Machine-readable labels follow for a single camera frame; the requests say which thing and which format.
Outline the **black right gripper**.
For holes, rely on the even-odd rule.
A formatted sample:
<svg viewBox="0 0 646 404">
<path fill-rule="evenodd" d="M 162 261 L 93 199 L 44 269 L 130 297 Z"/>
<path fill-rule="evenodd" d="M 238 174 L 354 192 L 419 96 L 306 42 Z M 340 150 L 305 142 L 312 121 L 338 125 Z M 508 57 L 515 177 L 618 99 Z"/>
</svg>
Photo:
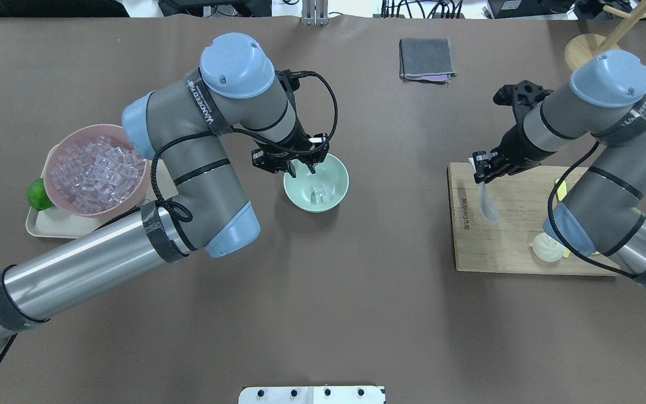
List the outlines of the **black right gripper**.
<svg viewBox="0 0 646 404">
<path fill-rule="evenodd" d="M 481 150 L 472 154 L 473 178 L 476 184 L 489 183 L 500 176 L 535 168 L 547 158 L 548 151 L 533 145 L 521 126 L 513 126 L 494 151 Z"/>
</svg>

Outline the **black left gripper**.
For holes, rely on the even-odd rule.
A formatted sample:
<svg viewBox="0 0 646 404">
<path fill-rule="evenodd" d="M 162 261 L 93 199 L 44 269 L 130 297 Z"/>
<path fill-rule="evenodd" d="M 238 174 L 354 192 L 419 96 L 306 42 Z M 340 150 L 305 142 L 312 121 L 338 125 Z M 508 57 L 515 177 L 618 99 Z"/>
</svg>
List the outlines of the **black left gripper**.
<svg viewBox="0 0 646 404">
<path fill-rule="evenodd" d="M 263 171 L 297 174 L 294 162 L 304 164 L 310 174 L 316 173 L 316 165 L 322 163 L 330 150 L 330 135 L 320 133 L 308 135 L 300 120 L 296 118 L 289 135 L 280 141 L 258 143 L 258 149 L 251 152 L 254 167 Z"/>
</svg>

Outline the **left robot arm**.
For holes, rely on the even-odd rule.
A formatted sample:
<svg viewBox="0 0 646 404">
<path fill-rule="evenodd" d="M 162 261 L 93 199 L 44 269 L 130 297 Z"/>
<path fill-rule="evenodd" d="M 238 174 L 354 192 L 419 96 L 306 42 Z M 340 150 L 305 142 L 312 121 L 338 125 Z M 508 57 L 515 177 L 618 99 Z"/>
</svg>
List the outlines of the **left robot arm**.
<svg viewBox="0 0 646 404">
<path fill-rule="evenodd" d="M 226 33 L 183 79 L 126 107 L 128 140 L 151 161 L 154 200 L 44 255 L 0 271 L 0 350 L 12 335 L 196 250 L 220 258 L 261 232 L 253 205 L 220 141 L 254 139 L 252 163 L 315 172 L 333 133 L 308 135 L 294 92 L 313 71 L 277 71 L 256 39 Z"/>
</svg>

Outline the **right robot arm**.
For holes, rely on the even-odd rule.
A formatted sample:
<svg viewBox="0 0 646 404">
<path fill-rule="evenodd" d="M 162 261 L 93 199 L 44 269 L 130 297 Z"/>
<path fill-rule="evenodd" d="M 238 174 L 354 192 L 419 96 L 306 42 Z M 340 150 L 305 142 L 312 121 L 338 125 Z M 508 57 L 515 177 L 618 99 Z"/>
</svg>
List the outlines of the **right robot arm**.
<svg viewBox="0 0 646 404">
<path fill-rule="evenodd" d="M 544 232 L 574 255 L 593 253 L 646 289 L 646 66 L 610 49 L 572 72 L 557 90 L 528 80 L 493 98 L 513 108 L 515 125 L 491 151 L 472 154 L 474 181 L 488 183 L 540 166 L 584 135 L 603 150 L 564 199 L 548 197 Z"/>
</svg>

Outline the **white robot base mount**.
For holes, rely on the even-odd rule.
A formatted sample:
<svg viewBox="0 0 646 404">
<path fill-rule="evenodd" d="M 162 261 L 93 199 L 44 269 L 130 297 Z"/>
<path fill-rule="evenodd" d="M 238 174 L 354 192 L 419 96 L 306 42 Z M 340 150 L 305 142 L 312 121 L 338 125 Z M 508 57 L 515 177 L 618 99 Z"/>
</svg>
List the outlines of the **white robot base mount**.
<svg viewBox="0 0 646 404">
<path fill-rule="evenodd" d="M 319 385 L 243 388 L 238 403 L 387 403 L 375 385 Z"/>
</svg>

